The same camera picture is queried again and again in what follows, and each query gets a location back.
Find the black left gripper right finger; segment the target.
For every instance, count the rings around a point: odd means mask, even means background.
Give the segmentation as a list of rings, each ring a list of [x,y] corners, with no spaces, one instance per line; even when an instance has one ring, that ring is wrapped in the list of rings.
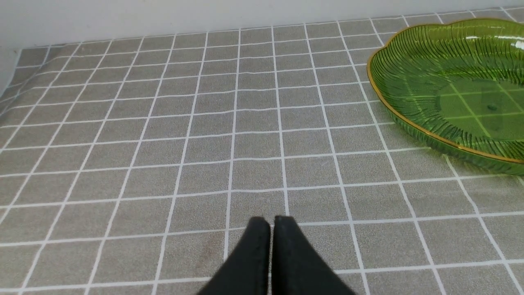
[[[355,295],[291,216],[275,217],[271,285],[273,295]]]

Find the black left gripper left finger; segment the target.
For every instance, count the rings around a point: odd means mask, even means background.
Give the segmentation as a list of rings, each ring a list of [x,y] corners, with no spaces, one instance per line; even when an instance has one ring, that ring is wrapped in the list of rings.
[[[230,256],[199,295],[267,295],[270,225],[251,217]]]

